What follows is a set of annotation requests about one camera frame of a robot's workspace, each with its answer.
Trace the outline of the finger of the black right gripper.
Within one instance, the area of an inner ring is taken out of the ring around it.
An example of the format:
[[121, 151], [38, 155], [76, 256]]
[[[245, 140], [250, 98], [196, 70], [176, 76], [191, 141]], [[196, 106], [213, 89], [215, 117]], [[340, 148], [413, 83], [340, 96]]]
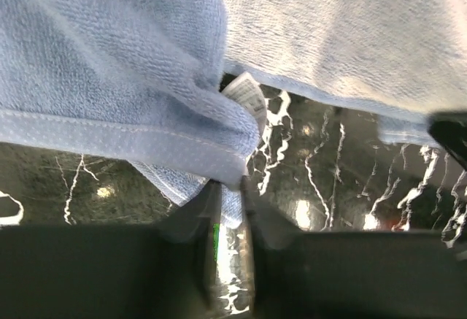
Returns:
[[467, 168], [467, 113], [437, 112], [429, 117], [428, 133], [463, 168]]

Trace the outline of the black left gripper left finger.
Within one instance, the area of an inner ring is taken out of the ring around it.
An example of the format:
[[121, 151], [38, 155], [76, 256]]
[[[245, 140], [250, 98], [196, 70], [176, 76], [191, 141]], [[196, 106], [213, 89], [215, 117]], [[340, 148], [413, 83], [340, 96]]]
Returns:
[[222, 189], [153, 224], [1, 232], [3, 318], [210, 318]]

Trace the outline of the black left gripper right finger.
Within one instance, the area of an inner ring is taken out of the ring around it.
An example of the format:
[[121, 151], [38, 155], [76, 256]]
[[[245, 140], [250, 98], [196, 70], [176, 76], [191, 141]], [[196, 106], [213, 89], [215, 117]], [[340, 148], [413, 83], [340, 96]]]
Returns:
[[466, 270], [430, 232], [303, 231], [240, 185], [254, 318], [464, 318]]

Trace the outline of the light blue towel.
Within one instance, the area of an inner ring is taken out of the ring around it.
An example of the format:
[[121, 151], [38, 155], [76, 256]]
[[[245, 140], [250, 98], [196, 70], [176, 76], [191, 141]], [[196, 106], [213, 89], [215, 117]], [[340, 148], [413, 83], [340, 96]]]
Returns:
[[127, 160], [178, 204], [258, 143], [225, 73], [433, 145], [429, 117], [466, 108], [466, 0], [1, 0], [1, 140]]

